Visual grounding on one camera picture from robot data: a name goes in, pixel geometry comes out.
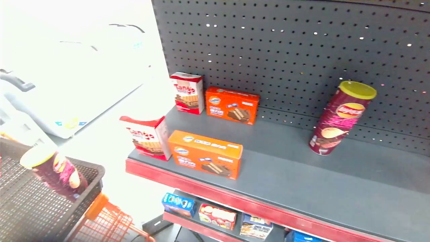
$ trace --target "pegboard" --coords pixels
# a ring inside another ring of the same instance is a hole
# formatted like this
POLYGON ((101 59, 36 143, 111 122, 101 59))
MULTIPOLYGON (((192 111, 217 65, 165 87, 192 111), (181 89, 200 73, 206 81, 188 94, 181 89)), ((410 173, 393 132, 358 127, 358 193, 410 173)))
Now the pegboard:
POLYGON ((430 1, 153 5, 170 73, 260 94, 259 119, 307 129, 341 81, 360 81, 378 96, 349 137, 430 155, 430 1))

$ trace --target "white wall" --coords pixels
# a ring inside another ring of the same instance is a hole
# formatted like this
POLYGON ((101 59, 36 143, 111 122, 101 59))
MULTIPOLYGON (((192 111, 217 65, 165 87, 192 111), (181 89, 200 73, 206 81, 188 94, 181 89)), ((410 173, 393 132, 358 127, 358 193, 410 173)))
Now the white wall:
POLYGON ((3 64, 19 64, 40 43, 76 41, 91 45, 97 42, 97 31, 108 24, 134 24, 147 33, 148 56, 153 65, 160 65, 159 72, 167 75, 150 0, 3 0, 2 3, 3 64))

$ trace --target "canister in basket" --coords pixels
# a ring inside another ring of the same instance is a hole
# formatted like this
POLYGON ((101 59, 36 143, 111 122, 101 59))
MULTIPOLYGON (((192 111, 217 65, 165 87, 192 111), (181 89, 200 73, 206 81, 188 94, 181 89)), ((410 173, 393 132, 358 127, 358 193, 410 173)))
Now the canister in basket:
POLYGON ((341 82, 313 131, 309 147, 319 155, 330 154, 375 96, 373 87, 355 81, 341 82))
POLYGON ((88 187, 85 177, 55 146, 41 144, 31 148, 21 157, 20 164, 72 202, 88 187))

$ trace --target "shopping basket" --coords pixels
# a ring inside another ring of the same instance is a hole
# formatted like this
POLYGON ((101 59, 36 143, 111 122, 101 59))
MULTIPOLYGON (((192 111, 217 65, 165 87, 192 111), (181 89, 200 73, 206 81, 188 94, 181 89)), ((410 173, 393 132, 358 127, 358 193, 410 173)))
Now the shopping basket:
POLYGON ((68 238, 68 242, 122 242, 131 231, 136 232, 147 242, 155 242, 148 233, 136 228, 133 219, 109 202, 100 193, 68 238))

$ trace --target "black plastic basket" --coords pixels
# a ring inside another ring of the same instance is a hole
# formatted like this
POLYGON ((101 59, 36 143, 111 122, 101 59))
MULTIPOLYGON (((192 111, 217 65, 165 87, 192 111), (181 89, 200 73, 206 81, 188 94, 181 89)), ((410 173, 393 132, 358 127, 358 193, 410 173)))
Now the black plastic basket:
POLYGON ((104 168, 69 158, 88 180, 88 188, 71 202, 19 164, 29 149, 29 146, 0 139, 0 241, 64 241, 101 192, 104 168))

